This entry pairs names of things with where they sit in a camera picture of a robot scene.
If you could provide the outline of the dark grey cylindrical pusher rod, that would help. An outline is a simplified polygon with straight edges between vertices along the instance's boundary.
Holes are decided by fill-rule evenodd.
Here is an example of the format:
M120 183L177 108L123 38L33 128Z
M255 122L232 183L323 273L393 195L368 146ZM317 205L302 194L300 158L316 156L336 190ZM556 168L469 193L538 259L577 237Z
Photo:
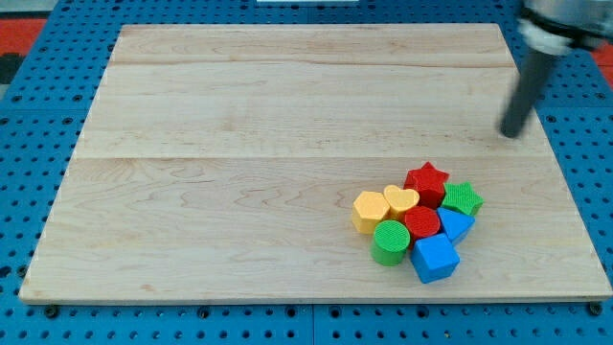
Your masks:
M499 132L518 138L529 119L539 95L556 64L556 56L529 48L520 68L520 75L499 123Z

